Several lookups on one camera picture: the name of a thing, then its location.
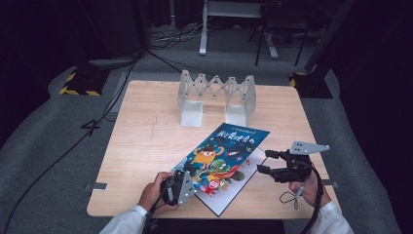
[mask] children's book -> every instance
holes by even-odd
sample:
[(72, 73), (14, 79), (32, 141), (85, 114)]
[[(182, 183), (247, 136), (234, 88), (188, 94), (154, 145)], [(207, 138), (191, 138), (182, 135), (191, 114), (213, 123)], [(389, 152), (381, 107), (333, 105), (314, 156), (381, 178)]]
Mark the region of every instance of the children's book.
[(237, 170), (239, 178), (231, 179), (232, 183), (227, 190), (216, 193), (211, 197), (204, 192), (197, 192), (196, 196), (217, 216), (221, 216), (225, 209), (231, 204), (238, 193), (244, 188), (246, 183), (257, 171), (257, 164), (261, 165), (265, 161), (265, 152), (256, 148), (252, 154), (242, 163)]
[[(218, 192), (224, 191), (222, 193), (231, 198), (229, 204), (255, 173), (256, 164), (263, 162), (264, 159), (260, 159), (257, 163), (254, 158), (253, 160), (257, 162), (250, 167), (250, 160), (246, 160), (269, 133), (223, 123), (175, 166), (173, 171), (177, 169), (189, 171), (194, 186), (199, 191), (197, 194), (205, 193), (212, 198)], [(246, 168), (253, 169), (248, 176), (244, 172)], [(233, 190), (232, 187), (236, 183), (243, 186)], [(197, 196), (203, 200), (205, 194)]]

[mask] silver metal part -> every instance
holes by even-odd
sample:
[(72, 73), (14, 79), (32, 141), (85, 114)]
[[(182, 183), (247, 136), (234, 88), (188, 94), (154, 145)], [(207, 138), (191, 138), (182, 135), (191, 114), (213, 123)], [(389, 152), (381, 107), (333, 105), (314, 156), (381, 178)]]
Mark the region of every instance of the silver metal part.
[(327, 151), (329, 149), (330, 149), (330, 146), (328, 145), (313, 144), (313, 143), (307, 143), (307, 142), (295, 140), (292, 143), (291, 148), (289, 149), (289, 152), (291, 154), (296, 154), (296, 155), (308, 155), (312, 153)]
[(179, 193), (178, 204), (181, 205), (185, 203), (188, 199), (190, 199), (196, 190), (194, 187), (194, 183), (192, 182), (192, 178), (189, 175), (189, 172), (185, 172), (185, 176), (182, 181), (181, 191)]
[(298, 200), (300, 198), (303, 191), (304, 191), (304, 186), (301, 186), (300, 189), (298, 189), (297, 193), (295, 194), (295, 200)]
[(182, 70), (178, 91), (181, 126), (202, 125), (206, 93), (210, 93), (213, 98), (224, 95), (226, 97), (225, 122), (246, 127), (256, 106), (253, 76), (247, 76), (241, 84), (237, 83), (235, 77), (230, 77), (223, 83), (218, 76), (208, 81), (204, 74), (193, 80), (189, 71)]
[(168, 188), (168, 190), (167, 190), (167, 192), (168, 192), (168, 197), (169, 197), (169, 200), (170, 201), (173, 201), (173, 193), (172, 193), (172, 188)]

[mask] black cable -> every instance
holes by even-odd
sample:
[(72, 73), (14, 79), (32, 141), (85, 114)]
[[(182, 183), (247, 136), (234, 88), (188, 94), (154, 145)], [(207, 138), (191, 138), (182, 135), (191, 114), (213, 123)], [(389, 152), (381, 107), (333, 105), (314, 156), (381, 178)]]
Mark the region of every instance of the black cable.
[(115, 96), (106, 104), (105, 108), (103, 109), (103, 118), (109, 122), (116, 122), (116, 120), (111, 120), (106, 118), (106, 115), (110, 112), (110, 110), (113, 108), (113, 106), (115, 106), (115, 103), (118, 101), (118, 99), (121, 96), (121, 93), (123, 91), (123, 89), (126, 87), (128, 80), (129, 80), (129, 76), (131, 74), (131, 70), (133, 69), (134, 65), (136, 64), (136, 62), (138, 60), (140, 60), (140, 58), (142, 57), (142, 51), (138, 53), (137, 57), (135, 58), (133, 64), (131, 65), (130, 68), (128, 68), (127, 72), (125, 73), (125, 81), (122, 84), (122, 86), (119, 88), (119, 90), (117, 91), (117, 93), (115, 94)]
[(166, 203), (163, 203), (161, 206), (157, 207), (156, 210), (163, 207), (163, 206), (165, 206), (165, 205), (166, 205)]
[[(130, 68), (128, 69), (127, 75), (126, 75), (126, 79), (128, 80), (129, 75), (131, 74), (131, 70), (133, 69), (134, 65), (137, 63), (137, 61), (140, 59), (140, 56), (137, 57), (137, 59), (134, 61), (134, 63), (130, 66)], [(45, 171), (43, 171), (22, 193), (22, 195), (19, 197), (18, 201), (15, 203), (15, 205), (13, 206), (12, 211), (9, 214), (9, 217), (7, 218), (6, 224), (4, 226), (3, 229), (3, 234), (7, 233), (7, 230), (9, 228), (10, 222), (12, 220), (13, 215), (15, 214), (16, 209), (18, 208), (19, 204), (21, 203), (21, 201), (23, 200), (23, 198), (25, 197), (25, 195), (30, 191), (30, 189), (36, 185), (36, 183), (52, 168), (54, 167), (58, 162), (60, 162), (64, 157), (66, 157), (67, 154), (69, 154), (77, 145), (79, 145), (79, 143), (82, 142), (83, 139), (85, 139), (86, 136), (89, 135), (89, 133), (91, 131), (94, 130), (94, 128), (105, 118), (105, 116), (109, 113), (109, 111), (113, 108), (113, 106), (115, 105), (116, 101), (112, 103), (112, 105), (108, 108), (108, 110), (106, 112), (103, 113), (103, 115), (100, 117), (99, 120), (97, 120), (96, 122), (94, 122), (94, 124), (92, 125), (92, 127), (82, 136), (80, 137), (80, 139), (78, 141), (76, 141), (68, 150), (66, 150), (60, 157), (58, 157)]]
[(176, 68), (175, 66), (173, 66), (172, 64), (170, 64), (169, 62), (165, 61), (163, 58), (161, 58), (161, 57), (153, 54), (153, 53), (152, 53), (151, 51), (149, 51), (149, 50), (146, 50), (146, 51), (149, 53), (149, 55), (151, 55), (151, 56), (153, 56), (153, 57), (155, 57), (155, 58), (163, 61), (164, 63), (166, 63), (167, 65), (169, 65), (170, 67), (172, 67), (174, 70), (176, 70), (178, 73), (181, 73), (181, 72), (182, 72), (181, 70), (179, 70), (178, 68)]
[(301, 234), (305, 234), (310, 230), (310, 228), (316, 222), (317, 217), (319, 216), (321, 197), (322, 197), (322, 194), (323, 194), (322, 182), (321, 182), (321, 177), (319, 176), (319, 172), (316, 170), (316, 168), (314, 168), (313, 166), (311, 166), (309, 164), (303, 163), (303, 162), (298, 161), (296, 163), (311, 168), (311, 170), (316, 174), (316, 177), (317, 177), (317, 195), (316, 195), (316, 202), (315, 202), (315, 205), (314, 205), (313, 215), (310, 218), (310, 221), (304, 227), (303, 231), (301, 232)]
[(158, 196), (158, 199), (156, 200), (156, 202), (154, 203), (154, 205), (152, 205), (151, 209), (150, 209), (150, 210), (148, 211), (148, 213), (146, 214), (145, 225), (143, 226), (142, 234), (146, 234), (146, 233), (148, 233), (148, 231), (150, 231), (151, 226), (152, 226), (152, 224), (151, 224), (152, 215), (155, 213), (155, 211), (156, 211), (158, 208), (160, 208), (160, 207), (162, 207), (162, 206), (165, 205), (165, 204), (163, 204), (162, 206), (157, 207), (159, 201), (161, 201), (162, 197), (163, 197), (164, 194), (167, 192), (168, 187), (169, 187), (169, 185), (165, 186), (164, 190), (163, 190), (162, 192), (160, 192), (160, 194), (159, 194), (159, 196)]
[(201, 69), (201, 68), (199, 68), (199, 67), (190, 66), (190, 65), (187, 65), (187, 64), (182, 63), (182, 62), (179, 62), (179, 61), (170, 60), (170, 59), (168, 59), (168, 58), (159, 57), (159, 56), (153, 54), (153, 53), (152, 53), (151, 51), (149, 51), (149, 50), (147, 50), (147, 52), (148, 52), (151, 56), (155, 57), (156, 59), (159, 59), (159, 60), (163, 61), (164, 63), (166, 63), (167, 65), (169, 65), (170, 67), (172, 67), (172, 68), (173, 68), (174, 70), (176, 70), (178, 73), (182, 73), (182, 71), (179, 70), (177, 67), (173, 66), (172, 64), (170, 64), (170, 62), (178, 63), (178, 64), (181, 64), (181, 65), (184, 65), (184, 66), (187, 66), (187, 67), (191, 67), (191, 68), (194, 68), (194, 69), (203, 71), (203, 72), (205, 72), (205, 73), (207, 73), (207, 74), (209, 74), (209, 75), (211, 75), (211, 76), (215, 76), (215, 75), (212, 74), (211, 72), (208, 72), (208, 71), (206, 71), (206, 70), (203, 70), (203, 69)]
[[(173, 35), (176, 32), (176, 30), (168, 36), (165, 36), (165, 34), (163, 33), (164, 34), (163, 37), (158, 37), (157, 39), (152, 40), (151, 49), (153, 49), (153, 50), (170, 49), (170, 48), (174, 47), (175, 45), (177, 45), (180, 42), (187, 42), (187, 41), (190, 41), (190, 40), (194, 39), (195, 37), (199, 37), (199, 36), (201, 36), (201, 34), (198, 33), (198, 32), (200, 31), (201, 26), (202, 25), (199, 25), (199, 26), (195, 27), (194, 29), (188, 29), (189, 30), (188, 33), (187, 32), (184, 33), (183, 31), (181, 31), (177, 35)], [(198, 34), (196, 34), (194, 36), (191, 36), (191, 34), (193, 32), (197, 32)], [(155, 40), (158, 40), (158, 41), (165, 40), (165, 45), (164, 46), (153, 45), (155, 43)]]

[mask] white sleeve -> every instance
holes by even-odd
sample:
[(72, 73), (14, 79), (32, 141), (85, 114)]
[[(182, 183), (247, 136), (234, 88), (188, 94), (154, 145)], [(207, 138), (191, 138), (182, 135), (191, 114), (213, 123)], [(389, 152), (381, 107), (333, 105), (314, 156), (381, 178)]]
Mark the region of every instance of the white sleeve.
[(100, 234), (142, 233), (146, 220), (146, 211), (140, 206), (134, 206), (127, 212), (114, 216), (100, 231)]
[(333, 201), (319, 209), (319, 216), (311, 228), (311, 233), (354, 233), (350, 224), (341, 215)]

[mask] wooden table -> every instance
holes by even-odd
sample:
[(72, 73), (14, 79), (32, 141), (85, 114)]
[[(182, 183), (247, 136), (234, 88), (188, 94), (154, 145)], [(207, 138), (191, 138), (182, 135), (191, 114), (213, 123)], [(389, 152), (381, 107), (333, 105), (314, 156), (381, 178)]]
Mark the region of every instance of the wooden table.
[[(94, 190), (89, 215), (117, 215), (134, 206), (142, 189), (157, 172), (169, 172), (188, 153), (225, 121), (225, 100), (205, 96), (203, 125), (179, 125), (178, 82), (131, 81), (110, 138), (96, 182), (108, 183), (106, 190)], [(294, 88), (256, 86), (257, 106), (248, 126), (270, 131), (259, 145), (263, 150), (285, 151), (294, 140), (316, 143), (299, 96)], [(319, 155), (310, 155), (321, 178), (327, 179)], [(267, 159), (264, 165), (285, 168), (282, 159)], [(326, 186), (337, 203), (334, 190)], [(275, 183), (256, 173), (220, 218), (307, 218), (313, 208), (303, 199), (299, 209), (282, 204), (287, 184)], [(217, 218), (196, 196), (178, 211), (163, 213), (168, 218)]]

